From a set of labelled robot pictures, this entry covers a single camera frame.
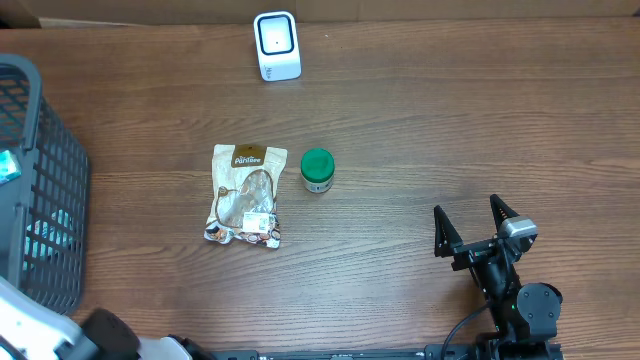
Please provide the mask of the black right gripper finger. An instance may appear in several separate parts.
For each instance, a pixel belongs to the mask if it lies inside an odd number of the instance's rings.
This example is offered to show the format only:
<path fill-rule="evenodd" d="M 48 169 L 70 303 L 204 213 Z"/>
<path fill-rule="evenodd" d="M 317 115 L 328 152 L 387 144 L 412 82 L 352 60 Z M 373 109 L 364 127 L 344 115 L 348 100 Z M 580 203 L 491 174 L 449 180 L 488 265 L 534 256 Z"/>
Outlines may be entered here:
<path fill-rule="evenodd" d="M 490 205 L 497 231 L 511 231 L 514 219 L 518 221 L 519 214 L 510 208 L 497 194 L 490 196 Z"/>
<path fill-rule="evenodd" d="M 435 243 L 434 255 L 448 257 L 454 249 L 463 245 L 463 240 L 441 206 L 434 208 Z"/>

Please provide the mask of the green lid jar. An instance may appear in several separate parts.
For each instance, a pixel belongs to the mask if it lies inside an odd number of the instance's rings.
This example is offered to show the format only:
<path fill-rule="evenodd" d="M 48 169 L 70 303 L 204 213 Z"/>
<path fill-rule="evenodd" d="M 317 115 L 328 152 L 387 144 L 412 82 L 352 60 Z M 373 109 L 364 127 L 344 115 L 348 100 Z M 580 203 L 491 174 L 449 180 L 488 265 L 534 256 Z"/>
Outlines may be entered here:
<path fill-rule="evenodd" d="M 333 185 L 335 161 L 326 149 L 308 150 L 301 158 L 300 170 L 305 188 L 312 193 L 324 193 Z"/>

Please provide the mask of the brown clear snack bag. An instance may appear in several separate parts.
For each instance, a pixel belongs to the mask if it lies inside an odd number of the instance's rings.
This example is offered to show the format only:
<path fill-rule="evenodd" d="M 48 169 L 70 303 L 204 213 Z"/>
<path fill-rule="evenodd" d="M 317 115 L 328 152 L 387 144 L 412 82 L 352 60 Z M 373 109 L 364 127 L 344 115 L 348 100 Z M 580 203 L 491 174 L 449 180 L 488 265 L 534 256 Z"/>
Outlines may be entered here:
<path fill-rule="evenodd" d="M 240 240 L 277 249 L 281 241 L 277 189 L 287 157 L 288 151 L 282 148 L 215 145 L 213 201 L 204 238 L 220 244 Z"/>

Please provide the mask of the teal tissue pack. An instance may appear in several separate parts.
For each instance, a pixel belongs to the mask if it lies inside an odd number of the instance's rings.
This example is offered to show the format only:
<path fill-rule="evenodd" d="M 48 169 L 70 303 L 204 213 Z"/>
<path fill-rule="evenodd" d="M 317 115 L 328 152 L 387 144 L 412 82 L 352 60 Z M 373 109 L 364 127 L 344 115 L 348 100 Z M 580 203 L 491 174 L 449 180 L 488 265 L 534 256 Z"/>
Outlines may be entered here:
<path fill-rule="evenodd" d="M 58 210 L 49 220 L 36 219 L 26 226 L 24 254 L 41 260 L 61 254 L 61 248 L 76 250 L 73 218 Z"/>

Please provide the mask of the small teal gum pack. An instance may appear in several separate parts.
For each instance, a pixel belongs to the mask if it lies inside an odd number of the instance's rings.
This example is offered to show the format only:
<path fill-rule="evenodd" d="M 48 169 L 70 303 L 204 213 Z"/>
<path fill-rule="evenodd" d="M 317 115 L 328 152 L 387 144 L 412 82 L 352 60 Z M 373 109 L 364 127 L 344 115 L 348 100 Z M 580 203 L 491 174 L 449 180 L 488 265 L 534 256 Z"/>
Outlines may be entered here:
<path fill-rule="evenodd" d="M 17 156 L 10 150 L 3 150 L 0 153 L 0 185 L 19 178 L 21 174 L 22 170 Z"/>

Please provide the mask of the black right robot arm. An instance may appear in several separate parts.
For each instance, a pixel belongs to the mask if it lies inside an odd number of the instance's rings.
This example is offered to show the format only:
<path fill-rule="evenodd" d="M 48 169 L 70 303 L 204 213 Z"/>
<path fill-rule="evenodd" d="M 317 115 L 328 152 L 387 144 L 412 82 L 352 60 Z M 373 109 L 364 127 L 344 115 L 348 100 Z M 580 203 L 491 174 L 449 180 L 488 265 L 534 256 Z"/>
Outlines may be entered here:
<path fill-rule="evenodd" d="M 434 208 L 434 255 L 450 257 L 455 271 L 470 272 L 485 304 L 461 320 L 440 345 L 428 345 L 431 359 L 561 359 L 561 346 L 552 344 L 563 296 L 548 283 L 522 284 L 515 263 L 533 246 L 538 227 L 498 195 L 490 196 L 496 233 L 466 244 L 441 206 Z M 488 311 L 495 330 L 481 333 L 471 344 L 452 343 L 457 332 Z"/>

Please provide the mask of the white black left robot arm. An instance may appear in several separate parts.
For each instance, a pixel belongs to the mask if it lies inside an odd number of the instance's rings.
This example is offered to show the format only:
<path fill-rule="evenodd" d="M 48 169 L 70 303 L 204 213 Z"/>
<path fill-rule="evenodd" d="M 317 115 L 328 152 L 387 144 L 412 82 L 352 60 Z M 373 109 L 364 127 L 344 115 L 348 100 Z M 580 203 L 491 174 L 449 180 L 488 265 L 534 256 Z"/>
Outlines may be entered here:
<path fill-rule="evenodd" d="M 137 336 L 115 314 L 95 310 L 81 325 L 1 281 L 3 359 L 212 359 L 214 356 L 172 336 Z"/>

